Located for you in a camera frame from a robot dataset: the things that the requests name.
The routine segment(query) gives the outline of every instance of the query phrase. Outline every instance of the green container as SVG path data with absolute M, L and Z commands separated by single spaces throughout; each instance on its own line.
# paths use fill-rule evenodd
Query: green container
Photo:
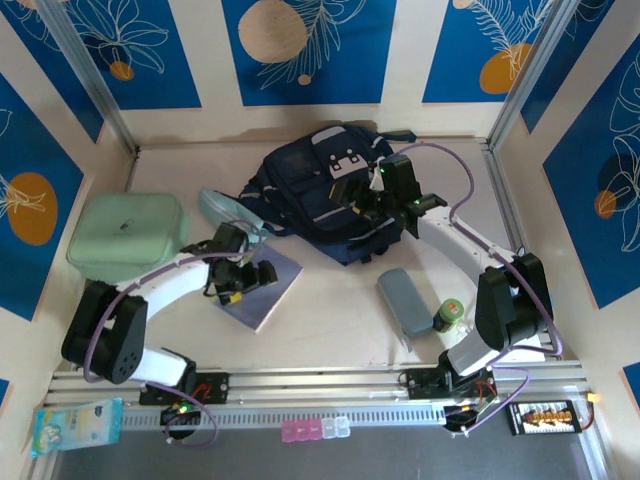
M 67 259 L 90 280 L 131 280 L 171 260 L 186 245 L 188 228 L 171 194 L 106 193 L 86 206 Z
M 456 323 L 464 316 L 464 306 L 455 298 L 448 298 L 438 309 L 438 313 L 433 317 L 433 328 L 440 333 L 451 330 Z

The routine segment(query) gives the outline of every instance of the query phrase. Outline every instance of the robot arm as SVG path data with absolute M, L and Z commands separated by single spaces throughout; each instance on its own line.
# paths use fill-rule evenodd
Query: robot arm
M 451 218 L 451 209 L 442 198 L 422 195 L 411 161 L 405 155 L 395 154 L 378 161 L 370 184 L 339 181 L 330 196 L 372 221 L 394 218 L 414 237 L 444 253 L 477 285 L 475 329 L 440 356 L 438 388 L 451 391 L 501 352 L 543 328 L 544 320 L 534 302 L 502 263 L 506 260 L 515 267 L 551 311 L 540 260 L 532 254 L 518 257 L 461 220 Z M 490 250 L 483 249 L 480 242 Z
M 195 376 L 195 363 L 165 349 L 146 347 L 146 324 L 167 305 L 196 290 L 204 289 L 205 296 L 217 295 L 226 305 L 244 293 L 276 282 L 270 262 L 262 261 L 255 266 L 243 261 L 247 245 L 246 233 L 225 223 L 212 240 L 186 247 L 157 273 L 118 285 L 91 282 L 65 337 L 62 356 L 82 365 L 109 305 L 129 291 L 132 284 L 139 285 L 135 296 L 122 298 L 113 311 L 113 323 L 100 333 L 90 370 L 114 384 L 139 380 L 191 391 L 189 383 Z M 229 258 L 223 252 L 237 252 L 238 256 Z M 212 287 L 215 294 L 209 293 Z

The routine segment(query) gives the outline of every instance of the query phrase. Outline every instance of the notebook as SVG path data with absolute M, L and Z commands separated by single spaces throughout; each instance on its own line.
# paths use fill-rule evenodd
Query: notebook
M 302 272 L 302 266 L 299 263 L 266 245 L 252 258 L 255 263 L 261 260 L 268 260 L 273 264 L 278 275 L 276 283 L 257 288 L 232 305 L 222 306 L 219 301 L 216 301 L 220 309 L 256 333 L 266 323 L 282 297 Z

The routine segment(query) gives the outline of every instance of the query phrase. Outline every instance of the blue tissue pack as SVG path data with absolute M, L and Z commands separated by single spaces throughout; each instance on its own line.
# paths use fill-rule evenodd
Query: blue tissue pack
M 31 456 L 35 458 L 58 450 L 118 443 L 122 407 L 121 398 L 111 398 L 65 410 L 39 410 L 33 430 Z

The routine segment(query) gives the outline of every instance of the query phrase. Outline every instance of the pink plastic block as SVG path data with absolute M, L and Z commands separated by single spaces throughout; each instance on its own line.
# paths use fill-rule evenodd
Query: pink plastic block
M 322 420 L 319 418 L 312 418 L 309 420 L 309 439 L 310 440 L 322 440 Z
M 296 422 L 282 422 L 282 441 L 284 443 L 296 441 Z
M 296 422 L 296 442 L 309 440 L 309 424 L 306 420 Z

